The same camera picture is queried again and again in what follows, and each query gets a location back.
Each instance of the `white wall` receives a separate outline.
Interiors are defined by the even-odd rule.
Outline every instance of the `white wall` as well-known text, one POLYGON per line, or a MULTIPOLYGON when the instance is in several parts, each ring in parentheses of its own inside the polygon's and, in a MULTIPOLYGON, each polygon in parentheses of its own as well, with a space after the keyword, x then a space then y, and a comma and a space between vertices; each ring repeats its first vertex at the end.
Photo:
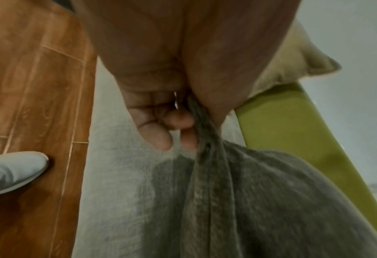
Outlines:
POLYGON ((343 66, 302 85, 366 183, 377 183, 377 0, 305 0, 298 19, 343 66))

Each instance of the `green fabric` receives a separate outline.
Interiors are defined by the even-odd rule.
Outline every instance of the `green fabric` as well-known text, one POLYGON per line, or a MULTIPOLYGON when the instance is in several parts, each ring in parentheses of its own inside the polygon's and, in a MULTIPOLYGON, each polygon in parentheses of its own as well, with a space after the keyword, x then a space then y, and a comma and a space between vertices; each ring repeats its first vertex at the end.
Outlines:
POLYGON ((332 180, 377 230, 377 202, 299 85, 275 87, 236 114, 247 147, 303 158, 332 180))

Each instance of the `gray pillow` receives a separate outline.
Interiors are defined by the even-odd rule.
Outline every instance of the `gray pillow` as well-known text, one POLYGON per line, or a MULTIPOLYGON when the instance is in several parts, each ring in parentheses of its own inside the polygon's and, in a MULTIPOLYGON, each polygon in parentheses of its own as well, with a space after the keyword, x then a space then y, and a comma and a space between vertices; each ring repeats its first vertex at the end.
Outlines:
POLYGON ((200 146, 181 225, 181 257, 377 258, 377 233, 305 161, 222 140, 194 97, 200 146))

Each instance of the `gray fabric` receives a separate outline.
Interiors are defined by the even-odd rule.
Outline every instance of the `gray fabric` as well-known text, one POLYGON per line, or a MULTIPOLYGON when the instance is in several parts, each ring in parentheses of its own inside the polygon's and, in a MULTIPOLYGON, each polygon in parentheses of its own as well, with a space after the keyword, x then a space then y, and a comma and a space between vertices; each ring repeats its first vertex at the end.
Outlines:
MULTIPOLYGON (((223 138, 245 145, 235 113, 223 138)), ((116 82, 98 60, 74 258, 178 257, 195 153, 174 134, 169 152, 138 136, 116 82)))
POLYGON ((181 257, 377 257, 377 233, 319 171, 287 153, 222 140, 206 111, 188 100, 200 148, 181 257))

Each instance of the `pillow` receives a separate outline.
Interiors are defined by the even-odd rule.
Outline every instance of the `pillow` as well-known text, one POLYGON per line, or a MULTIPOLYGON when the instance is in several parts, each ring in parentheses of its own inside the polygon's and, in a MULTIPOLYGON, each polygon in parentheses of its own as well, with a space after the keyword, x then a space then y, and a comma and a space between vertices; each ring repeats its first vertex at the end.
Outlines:
POLYGON ((303 77, 331 74, 339 63, 320 51, 295 20, 269 65, 255 82, 249 98, 275 85, 296 82, 303 77))
POLYGON ((377 233, 302 159, 221 139, 194 97, 199 147, 181 222, 181 257, 377 258, 377 233))

